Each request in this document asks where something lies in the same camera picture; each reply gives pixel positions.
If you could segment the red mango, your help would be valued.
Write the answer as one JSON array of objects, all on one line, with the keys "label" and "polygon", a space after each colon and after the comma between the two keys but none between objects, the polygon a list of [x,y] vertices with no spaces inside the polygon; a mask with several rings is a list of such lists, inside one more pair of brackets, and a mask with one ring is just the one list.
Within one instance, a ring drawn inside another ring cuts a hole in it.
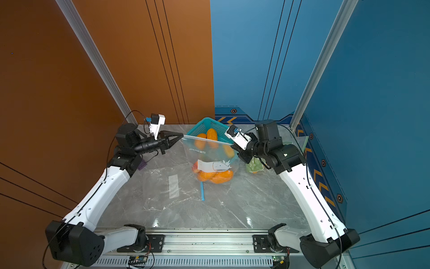
[{"label": "red mango", "polygon": [[200,170],[198,169],[198,162],[196,161],[193,166],[191,167],[193,173],[198,174],[200,172]]}]

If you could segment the slim yellow mango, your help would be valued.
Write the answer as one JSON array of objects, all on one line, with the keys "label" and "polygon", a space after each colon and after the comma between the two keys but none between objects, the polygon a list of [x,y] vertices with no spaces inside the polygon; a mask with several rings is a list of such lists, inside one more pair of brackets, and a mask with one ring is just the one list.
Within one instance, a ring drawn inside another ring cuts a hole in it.
[{"label": "slim yellow mango", "polygon": [[235,156],[235,150],[230,145],[223,145],[223,149],[228,158],[231,159]]}]

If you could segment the clear green-zip bag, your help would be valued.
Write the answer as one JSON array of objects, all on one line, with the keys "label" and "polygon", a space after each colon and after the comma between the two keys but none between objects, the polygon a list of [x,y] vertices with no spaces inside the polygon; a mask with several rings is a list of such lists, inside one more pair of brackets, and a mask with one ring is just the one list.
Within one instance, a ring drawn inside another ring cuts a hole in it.
[{"label": "clear green-zip bag", "polygon": [[262,140],[253,136],[245,151],[262,161],[267,169],[273,169],[277,175],[284,171],[291,172],[297,165],[306,164],[300,149],[293,144],[284,145],[281,137]]}]

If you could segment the smooth orange basket mango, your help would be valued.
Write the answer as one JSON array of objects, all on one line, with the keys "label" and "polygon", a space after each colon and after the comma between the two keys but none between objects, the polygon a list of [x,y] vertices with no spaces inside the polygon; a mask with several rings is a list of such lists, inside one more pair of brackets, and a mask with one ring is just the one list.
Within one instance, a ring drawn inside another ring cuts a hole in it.
[{"label": "smooth orange basket mango", "polygon": [[205,133],[200,133],[197,135],[199,139],[194,141],[194,145],[197,149],[199,150],[204,150],[205,146],[206,146],[206,141],[205,139],[207,138],[207,135]]}]

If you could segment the clear blue-zip bag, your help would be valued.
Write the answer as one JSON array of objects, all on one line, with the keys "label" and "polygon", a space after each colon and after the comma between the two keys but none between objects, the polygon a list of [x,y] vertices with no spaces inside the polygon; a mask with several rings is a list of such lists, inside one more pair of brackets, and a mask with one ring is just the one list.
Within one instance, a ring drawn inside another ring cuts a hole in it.
[{"label": "clear blue-zip bag", "polygon": [[235,156],[230,159],[226,156],[223,149],[223,145],[230,145],[230,144],[217,141],[218,148],[212,149],[208,144],[210,140],[205,139],[206,146],[204,150],[199,150],[194,145],[194,141],[197,139],[200,140],[200,138],[198,138],[197,136],[188,136],[188,135],[185,135],[181,139],[190,167],[192,167],[193,164],[197,161],[198,169],[200,171],[203,171],[206,173],[211,173],[211,172],[220,173],[227,170],[231,170],[234,172],[234,176],[236,176],[236,172],[239,168],[239,163],[240,163],[239,157],[237,156],[237,153],[235,151]]}]

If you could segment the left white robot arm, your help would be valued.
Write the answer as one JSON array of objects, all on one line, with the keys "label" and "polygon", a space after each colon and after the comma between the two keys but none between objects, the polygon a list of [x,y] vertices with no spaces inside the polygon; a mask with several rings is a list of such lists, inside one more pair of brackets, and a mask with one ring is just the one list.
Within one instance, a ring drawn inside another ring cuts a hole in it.
[{"label": "left white robot arm", "polygon": [[62,262],[92,266],[103,254],[124,248],[132,252],[150,250],[144,226],[127,224],[107,233],[97,233],[97,224],[116,193],[138,170],[146,153],[165,154],[183,138],[179,132],[160,131],[158,136],[146,135],[133,124],[119,128],[108,152],[102,176],[61,221],[52,221],[46,228],[48,245],[44,251]]}]

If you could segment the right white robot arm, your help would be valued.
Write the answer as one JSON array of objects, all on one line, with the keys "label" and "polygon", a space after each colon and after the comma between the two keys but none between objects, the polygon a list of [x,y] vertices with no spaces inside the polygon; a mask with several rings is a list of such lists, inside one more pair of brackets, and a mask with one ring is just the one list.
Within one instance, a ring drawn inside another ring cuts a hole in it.
[{"label": "right white robot arm", "polygon": [[310,225],[310,234],[301,236],[299,245],[314,268],[322,267],[359,242],[357,231],[348,229],[329,207],[311,178],[303,153],[295,145],[275,143],[271,148],[268,142],[249,141],[232,148],[246,163],[253,157],[265,160],[289,187]]}]

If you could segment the yellow top mango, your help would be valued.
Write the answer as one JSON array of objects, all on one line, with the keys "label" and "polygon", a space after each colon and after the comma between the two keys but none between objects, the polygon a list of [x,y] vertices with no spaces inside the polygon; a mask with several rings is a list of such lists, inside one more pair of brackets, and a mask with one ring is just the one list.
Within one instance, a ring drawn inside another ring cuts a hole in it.
[{"label": "yellow top mango", "polygon": [[218,141],[218,134],[217,134],[217,131],[215,129],[210,128],[207,131],[207,139],[210,140],[210,142],[208,144],[212,149],[218,148],[218,142],[217,142]]}]

